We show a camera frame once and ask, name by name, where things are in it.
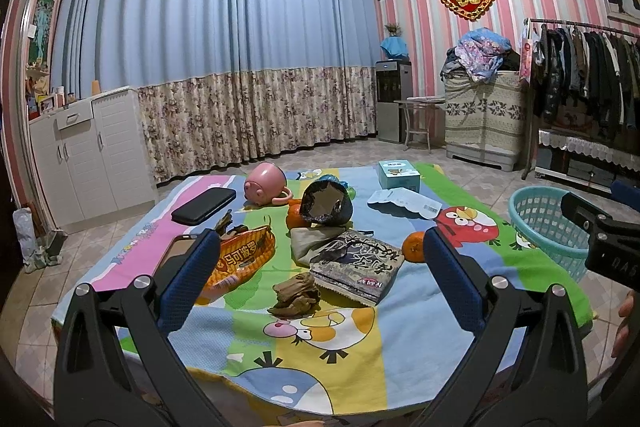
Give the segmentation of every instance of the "bed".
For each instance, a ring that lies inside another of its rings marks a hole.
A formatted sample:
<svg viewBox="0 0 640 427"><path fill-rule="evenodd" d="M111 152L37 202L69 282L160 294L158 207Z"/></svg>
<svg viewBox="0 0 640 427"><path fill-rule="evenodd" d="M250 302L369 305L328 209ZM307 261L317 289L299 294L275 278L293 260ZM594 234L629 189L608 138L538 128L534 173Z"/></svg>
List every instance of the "bed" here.
<svg viewBox="0 0 640 427"><path fill-rule="evenodd" d="M296 197L322 174L347 181L355 191L354 228L374 230L375 237L397 247L412 232L440 226L459 252L474 257L489 275L504 275L516 287L532 291L561 283L572 300L578 326L589 327L593 315L588 298L567 272L451 182L438 166L415 166L422 179L420 192L442 202L437 225L403 209L367 205L380 188L373 167L288 172L287 178ZM289 324L292 331L317 333L312 335L315 342L301 333L270 336L273 327L268 326L276 323L266 311L275 302L272 286L304 269L291 260L287 207L246 209L243 182L241 176L188 178L79 282L90 282L100 291L124 287L136 275L153 273L176 235L213 228L225 212L190 228L172 222L171 210L209 187L234 188L238 192L231 204L234 224L251 229L270 220L276 253L249 282L208 305L194 306L182 329L169 334L180 359L233 425L290 425L332 418L336 425L365 426L431 401L462 359L472 335L458 326L428 267L404 263L376 308L323 292L321 311ZM462 212L480 225L447 223L452 212ZM53 313L55 331L60 331L70 293ZM513 365L522 336L523 331L514 332L500 369ZM118 337L136 380L152 393L128 331L118 330Z"/></svg>

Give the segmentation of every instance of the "blue laundry basket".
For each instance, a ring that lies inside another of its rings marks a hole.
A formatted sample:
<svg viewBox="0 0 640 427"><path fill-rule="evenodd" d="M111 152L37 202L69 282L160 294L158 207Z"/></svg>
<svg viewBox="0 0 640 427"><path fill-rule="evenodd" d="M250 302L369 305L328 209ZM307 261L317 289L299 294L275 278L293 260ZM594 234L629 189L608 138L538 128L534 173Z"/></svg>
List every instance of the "blue laundry basket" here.
<svg viewBox="0 0 640 427"><path fill-rule="evenodd" d="M562 215L567 190L535 185L516 190L509 199L513 226L580 282L587 269L589 234Z"/></svg>

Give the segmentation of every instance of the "tiled floor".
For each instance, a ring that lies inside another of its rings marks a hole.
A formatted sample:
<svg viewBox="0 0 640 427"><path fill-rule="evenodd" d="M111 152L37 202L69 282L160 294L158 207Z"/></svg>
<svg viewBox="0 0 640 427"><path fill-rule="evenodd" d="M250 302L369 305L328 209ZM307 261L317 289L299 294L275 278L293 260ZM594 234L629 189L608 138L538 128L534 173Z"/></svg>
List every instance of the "tiled floor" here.
<svg viewBox="0 0 640 427"><path fill-rule="evenodd" d="M277 158L270 158L269 161L285 171L305 171L327 167L359 167L390 158L406 158L441 165L451 180L505 218L508 218L509 197L518 188L534 183L555 185L553 182L536 180L533 174L523 182L520 172L501 172L459 160L450 160L446 157L444 149L436 149L431 155L424 149L405 152L403 146L376 139L317 146L311 150L286 153ZM245 175L251 172L255 165L253 162L220 169L219 172ZM167 195L179 183L180 181L174 181L161 187L161 197ZM640 223L640 214L626 206L578 190L574 192L597 204L616 219ZM139 217L132 217L71 235L64 244L62 264L29 275L21 273L15 282L0 316L0 346L10 360L15 360L18 374L45 398L52 399L52 369L56 357L56 345L50 327L53 309L61 296L71 289L138 219ZM617 310L628 290L593 273L588 273L580 286L590 297L591 304L598 314L593 331L583 342L588 376L591 380L612 363L609 355L620 323Z"/></svg>

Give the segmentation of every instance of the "potted plant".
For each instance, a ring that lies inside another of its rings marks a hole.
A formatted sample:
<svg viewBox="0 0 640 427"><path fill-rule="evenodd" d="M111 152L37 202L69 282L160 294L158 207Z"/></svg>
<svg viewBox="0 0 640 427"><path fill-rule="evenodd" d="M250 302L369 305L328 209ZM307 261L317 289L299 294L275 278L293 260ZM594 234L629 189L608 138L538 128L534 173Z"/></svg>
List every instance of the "potted plant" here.
<svg viewBox="0 0 640 427"><path fill-rule="evenodd" d="M389 24L385 24L385 28L391 37L399 37L402 34L402 28L398 23L390 22Z"/></svg>

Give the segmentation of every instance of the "pink pig mug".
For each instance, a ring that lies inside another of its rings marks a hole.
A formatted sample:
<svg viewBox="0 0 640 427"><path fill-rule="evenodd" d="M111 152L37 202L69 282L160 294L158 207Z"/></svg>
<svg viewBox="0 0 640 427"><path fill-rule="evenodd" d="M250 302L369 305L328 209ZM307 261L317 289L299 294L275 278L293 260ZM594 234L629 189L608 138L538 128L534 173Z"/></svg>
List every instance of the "pink pig mug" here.
<svg viewBox="0 0 640 427"><path fill-rule="evenodd" d="M269 203L280 205L287 204L293 194L287 188L284 172L273 163L262 162L246 177L244 197L259 206Z"/></svg>

